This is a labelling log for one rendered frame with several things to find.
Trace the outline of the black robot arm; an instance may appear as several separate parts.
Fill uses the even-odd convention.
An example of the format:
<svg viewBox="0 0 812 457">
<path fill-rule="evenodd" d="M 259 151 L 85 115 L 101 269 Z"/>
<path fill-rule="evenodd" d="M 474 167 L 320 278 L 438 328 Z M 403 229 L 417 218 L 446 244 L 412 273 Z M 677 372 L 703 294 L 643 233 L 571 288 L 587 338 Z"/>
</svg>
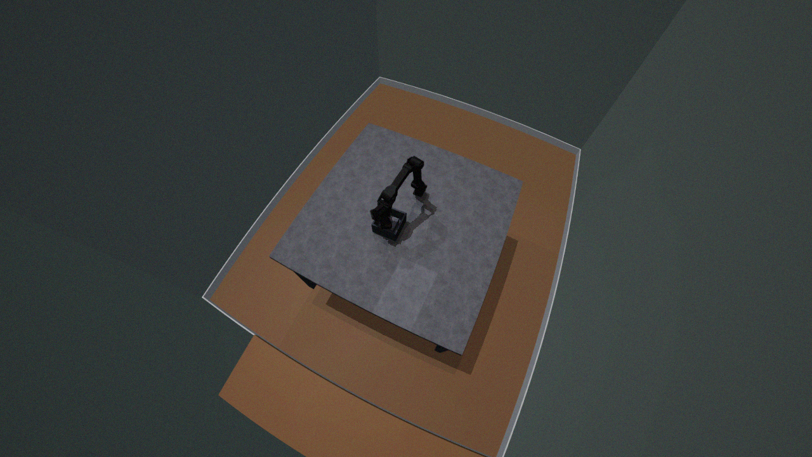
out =
<svg viewBox="0 0 812 457">
<path fill-rule="evenodd" d="M 403 165 L 401 171 L 398 173 L 395 180 L 393 180 L 393 183 L 390 186 L 386 186 L 386 188 L 379 195 L 377 200 L 379 203 L 378 206 L 376 206 L 376 208 L 373 210 L 369 210 L 374 221 L 382 219 L 384 213 L 391 210 L 396 199 L 396 195 L 398 194 L 398 188 L 400 188 L 400 186 L 403 184 L 409 173 L 414 172 L 414 180 L 411 184 L 411 186 L 415 188 L 414 195 L 422 197 L 427 188 L 427 185 L 425 185 L 422 180 L 421 169 L 423 167 L 423 160 L 417 158 L 416 156 L 408 158 L 408 161 Z"/>
</svg>

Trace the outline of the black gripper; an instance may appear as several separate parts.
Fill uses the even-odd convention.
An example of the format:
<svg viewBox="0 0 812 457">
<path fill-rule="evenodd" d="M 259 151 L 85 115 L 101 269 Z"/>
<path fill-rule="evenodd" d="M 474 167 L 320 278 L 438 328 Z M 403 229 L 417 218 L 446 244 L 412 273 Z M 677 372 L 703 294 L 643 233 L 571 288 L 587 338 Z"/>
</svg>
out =
<svg viewBox="0 0 812 457">
<path fill-rule="evenodd" d="M 380 219 L 382 229 L 391 229 L 392 228 L 392 223 L 391 223 L 390 218 L 389 218 L 390 212 L 392 212 L 392 211 L 389 210 L 389 211 L 385 212 L 382 219 Z"/>
</svg>

